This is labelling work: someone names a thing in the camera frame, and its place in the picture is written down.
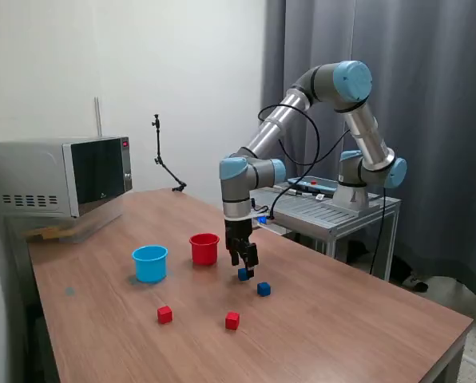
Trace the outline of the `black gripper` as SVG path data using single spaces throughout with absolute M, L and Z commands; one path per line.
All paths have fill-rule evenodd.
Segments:
M 225 244 L 231 256 L 233 266 L 240 264 L 240 248 L 241 258 L 244 260 L 245 275 L 247 279 L 254 277 L 254 268 L 259 264 L 257 248 L 254 243 L 249 242 L 252 234 L 252 220 L 228 220 L 224 221 L 225 225 Z

